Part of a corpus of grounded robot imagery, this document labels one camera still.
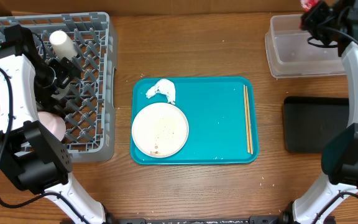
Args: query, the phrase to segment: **wood grain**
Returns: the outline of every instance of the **wood grain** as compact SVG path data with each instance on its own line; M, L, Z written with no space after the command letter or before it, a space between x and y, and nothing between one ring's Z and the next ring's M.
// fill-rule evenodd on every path
M119 34L115 154L107 162L74 165L76 178L90 195L118 218L151 220L277 215L301 197L321 172L320 156L285 150L283 101L291 95L346 97L347 81L345 77L273 78L264 44L273 15L113 17ZM142 74L145 78L239 75L249 79L255 95L258 158L249 165L229 166L135 163L129 153L132 89ZM9 203L32 196L18 192L3 175L0 191ZM358 223L358 200L347 199L334 214L338 223ZM57 223L64 218L48 200L16 210L0 206L0 223Z

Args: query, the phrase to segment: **red object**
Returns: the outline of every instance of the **red object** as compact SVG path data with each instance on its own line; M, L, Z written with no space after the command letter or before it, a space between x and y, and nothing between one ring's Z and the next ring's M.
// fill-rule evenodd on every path
M313 6L317 5L319 0L301 0L302 8L305 12L309 11Z

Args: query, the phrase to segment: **gray basket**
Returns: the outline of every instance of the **gray basket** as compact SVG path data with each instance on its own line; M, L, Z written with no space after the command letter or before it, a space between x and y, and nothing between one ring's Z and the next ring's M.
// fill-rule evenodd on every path
M65 31L73 40L78 57L72 62L83 69L81 79L71 83L65 97L64 143L73 162L106 161L114 154L116 112L112 102L113 77L117 68L117 32L105 12L42 16L0 17L0 43L5 41L4 28L20 24L44 40L47 58L56 57L49 35ZM34 41L42 55L40 40ZM25 154L30 146L23 146Z

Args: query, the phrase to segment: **chopsticks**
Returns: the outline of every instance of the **chopsticks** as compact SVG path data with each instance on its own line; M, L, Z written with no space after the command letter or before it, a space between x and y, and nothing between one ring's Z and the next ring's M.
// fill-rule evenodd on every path
M247 148L248 153L251 155L254 154L254 149L252 147L252 130L251 130L251 121L249 115L249 99L248 99L248 88L244 85L244 108L246 113L246 131L247 131Z

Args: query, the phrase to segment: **white tissue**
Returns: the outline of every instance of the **white tissue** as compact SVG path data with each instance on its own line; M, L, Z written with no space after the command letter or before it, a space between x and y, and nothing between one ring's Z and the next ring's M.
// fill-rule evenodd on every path
M160 79L152 88L147 90L146 97L150 99L156 93L167 96L168 103L175 105L175 85L170 80L167 80L166 78Z

